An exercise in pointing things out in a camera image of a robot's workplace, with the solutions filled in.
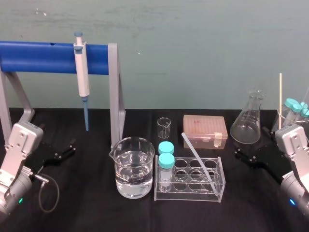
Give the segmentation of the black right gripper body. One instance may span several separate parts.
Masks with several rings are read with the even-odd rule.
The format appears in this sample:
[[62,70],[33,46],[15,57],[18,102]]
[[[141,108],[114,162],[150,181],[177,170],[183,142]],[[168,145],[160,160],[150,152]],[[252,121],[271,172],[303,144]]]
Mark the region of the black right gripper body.
[[289,161],[278,146],[275,144],[265,145],[259,148],[254,155],[256,157],[255,165],[265,169],[278,184],[281,184],[283,176],[289,173]]

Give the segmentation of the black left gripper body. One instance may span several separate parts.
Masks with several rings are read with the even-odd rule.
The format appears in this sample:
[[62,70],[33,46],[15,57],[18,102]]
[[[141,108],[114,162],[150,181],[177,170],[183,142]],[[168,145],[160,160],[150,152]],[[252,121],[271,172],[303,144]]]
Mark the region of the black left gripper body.
[[47,143],[40,143],[38,148],[33,151],[26,159],[25,166],[31,169],[33,175],[52,165],[57,165],[58,152]]

